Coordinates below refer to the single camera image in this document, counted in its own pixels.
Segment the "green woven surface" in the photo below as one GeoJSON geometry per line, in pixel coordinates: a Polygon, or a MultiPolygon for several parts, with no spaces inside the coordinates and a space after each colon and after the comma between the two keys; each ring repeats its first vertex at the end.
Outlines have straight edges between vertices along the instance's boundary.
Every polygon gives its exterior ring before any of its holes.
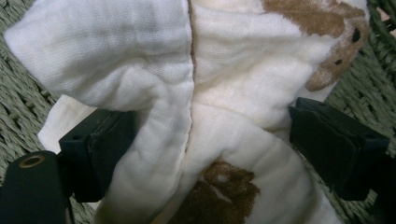
{"type": "MultiPolygon", "coordinates": [[[[33,0],[0,0],[0,33],[21,18],[33,0]]],[[[327,102],[391,139],[396,153],[396,41],[376,13],[377,2],[396,24],[396,1],[369,0],[372,33],[342,75],[327,102]]],[[[7,165],[27,152],[43,149],[36,134],[56,95],[45,91],[12,56],[0,37],[0,183],[7,165]]],[[[344,202],[325,191],[345,223],[373,223],[375,194],[365,202],[344,202]]],[[[73,202],[77,223],[92,223],[92,210],[73,202]]]]}

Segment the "crumpled cloth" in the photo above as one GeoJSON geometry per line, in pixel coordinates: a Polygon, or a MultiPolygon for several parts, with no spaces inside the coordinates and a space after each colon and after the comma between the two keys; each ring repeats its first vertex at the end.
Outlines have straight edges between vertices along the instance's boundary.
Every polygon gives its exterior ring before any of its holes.
{"type": "Polygon", "coordinates": [[[363,0],[37,0],[5,39],[64,95],[47,150],[96,107],[138,113],[95,223],[340,223],[287,108],[326,98],[367,20],[363,0]]]}

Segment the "brown animal print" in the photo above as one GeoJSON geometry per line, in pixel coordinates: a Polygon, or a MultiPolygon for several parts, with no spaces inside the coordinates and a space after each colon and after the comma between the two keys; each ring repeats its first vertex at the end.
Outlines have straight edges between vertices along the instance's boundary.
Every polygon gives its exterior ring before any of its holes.
{"type": "Polygon", "coordinates": [[[308,35],[330,35],[339,41],[306,83],[309,91],[332,85],[355,58],[368,36],[364,11],[336,0],[262,0],[264,10],[282,14],[308,35]]]}
{"type": "Polygon", "coordinates": [[[225,161],[215,161],[202,176],[169,223],[244,223],[260,194],[250,183],[254,174],[225,161]]]}

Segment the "muslin blanket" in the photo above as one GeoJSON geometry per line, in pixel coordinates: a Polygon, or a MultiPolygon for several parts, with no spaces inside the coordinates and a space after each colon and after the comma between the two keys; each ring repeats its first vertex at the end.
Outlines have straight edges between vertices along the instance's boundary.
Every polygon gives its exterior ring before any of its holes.
{"type": "Polygon", "coordinates": [[[96,107],[138,113],[95,223],[340,223],[287,108],[326,98],[367,38],[365,4],[36,0],[5,39],[64,95],[47,150],[96,107]]]}

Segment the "black plastic part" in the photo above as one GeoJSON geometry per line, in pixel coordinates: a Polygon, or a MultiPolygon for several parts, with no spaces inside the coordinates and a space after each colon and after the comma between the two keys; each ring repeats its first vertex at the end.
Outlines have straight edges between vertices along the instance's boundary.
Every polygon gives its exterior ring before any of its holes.
{"type": "Polygon", "coordinates": [[[326,185],[345,200],[364,200],[373,187],[373,170],[385,157],[388,138],[314,100],[299,98],[290,115],[290,141],[326,185]]]}
{"type": "Polygon", "coordinates": [[[71,190],[80,203],[103,198],[114,168],[137,133],[134,112],[95,110],[60,141],[71,190]]]}
{"type": "Polygon", "coordinates": [[[12,162],[0,198],[0,222],[69,224],[74,218],[56,155],[30,153],[12,162]]]}

